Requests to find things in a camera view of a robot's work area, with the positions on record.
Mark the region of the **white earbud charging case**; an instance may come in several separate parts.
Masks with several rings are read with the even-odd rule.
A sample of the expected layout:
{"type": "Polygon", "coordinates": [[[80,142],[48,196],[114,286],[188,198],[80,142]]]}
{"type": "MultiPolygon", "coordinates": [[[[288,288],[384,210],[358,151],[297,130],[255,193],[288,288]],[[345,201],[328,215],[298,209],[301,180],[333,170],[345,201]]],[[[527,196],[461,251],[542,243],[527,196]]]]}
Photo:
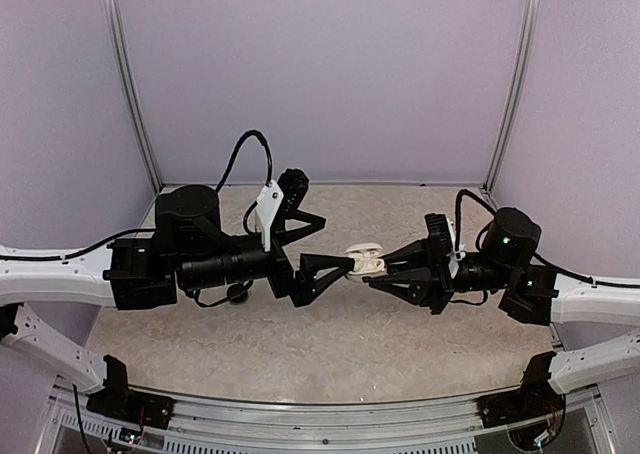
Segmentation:
{"type": "Polygon", "coordinates": [[[363,282],[368,277],[379,277],[387,273],[387,266],[382,258],[384,250],[377,243],[361,243],[349,246],[345,255],[354,261],[353,268],[346,274],[352,282],[363,282]]]}

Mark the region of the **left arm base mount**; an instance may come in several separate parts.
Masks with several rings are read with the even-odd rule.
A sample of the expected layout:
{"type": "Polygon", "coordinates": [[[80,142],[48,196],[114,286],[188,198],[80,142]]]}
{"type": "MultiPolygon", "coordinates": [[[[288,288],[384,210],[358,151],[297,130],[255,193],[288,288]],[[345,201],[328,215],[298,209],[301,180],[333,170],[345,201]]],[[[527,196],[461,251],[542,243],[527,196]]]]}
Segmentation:
{"type": "Polygon", "coordinates": [[[126,365],[111,355],[105,355],[103,361],[106,376],[101,389],[87,396],[87,409],[139,427],[167,430],[175,400],[130,388],[126,365]]]}

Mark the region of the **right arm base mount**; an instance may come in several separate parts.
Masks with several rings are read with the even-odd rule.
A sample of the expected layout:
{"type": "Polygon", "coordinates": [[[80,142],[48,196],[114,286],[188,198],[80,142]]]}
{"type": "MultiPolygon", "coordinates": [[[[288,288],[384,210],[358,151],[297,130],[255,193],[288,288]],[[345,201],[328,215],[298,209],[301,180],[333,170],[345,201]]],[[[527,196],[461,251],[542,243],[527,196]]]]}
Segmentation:
{"type": "Polygon", "coordinates": [[[481,396],[477,407],[483,427],[518,423],[563,410],[565,396],[556,393],[549,384],[549,368],[556,355],[549,351],[532,357],[517,388],[481,396]]]}

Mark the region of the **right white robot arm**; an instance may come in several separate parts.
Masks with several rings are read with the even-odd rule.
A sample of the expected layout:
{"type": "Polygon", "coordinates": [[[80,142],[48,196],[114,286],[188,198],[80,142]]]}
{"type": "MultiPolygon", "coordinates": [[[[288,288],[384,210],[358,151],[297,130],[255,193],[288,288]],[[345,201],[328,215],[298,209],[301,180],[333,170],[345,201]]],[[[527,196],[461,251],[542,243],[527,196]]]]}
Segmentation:
{"type": "MultiPolygon", "coordinates": [[[[370,287],[412,305],[441,313],[457,294],[501,293],[500,310],[529,325],[570,322],[639,325],[639,283],[572,274],[534,263],[540,227],[516,208],[500,208],[479,250],[466,253],[444,228],[445,217],[426,217],[428,236],[383,256],[385,274],[365,278],[370,287]]],[[[523,418],[557,395],[623,377],[639,368],[639,332],[581,350],[550,352],[533,358],[513,393],[511,407],[523,418]]]]}

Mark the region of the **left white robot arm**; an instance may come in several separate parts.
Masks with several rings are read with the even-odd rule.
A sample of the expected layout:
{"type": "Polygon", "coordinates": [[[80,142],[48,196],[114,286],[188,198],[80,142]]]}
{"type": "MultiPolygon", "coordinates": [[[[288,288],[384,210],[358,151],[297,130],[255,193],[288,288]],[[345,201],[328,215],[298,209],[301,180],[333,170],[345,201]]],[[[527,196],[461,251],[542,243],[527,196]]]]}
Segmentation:
{"type": "Polygon", "coordinates": [[[275,181],[257,199],[258,230],[228,235],[218,193],[187,185],[160,195],[152,229],[131,229],[69,254],[1,250],[1,339],[39,357],[77,390],[100,398],[121,419],[140,408],[126,366],[113,356],[74,347],[51,328],[40,329],[30,302],[75,302],[120,311],[148,310],[177,301],[179,291],[199,307],[205,289],[224,286],[221,304],[243,302],[254,281],[267,279],[274,295],[297,307],[311,304],[354,267],[349,257],[303,255],[294,269],[284,246],[325,225],[299,209],[304,187],[283,191],[275,181]]]}

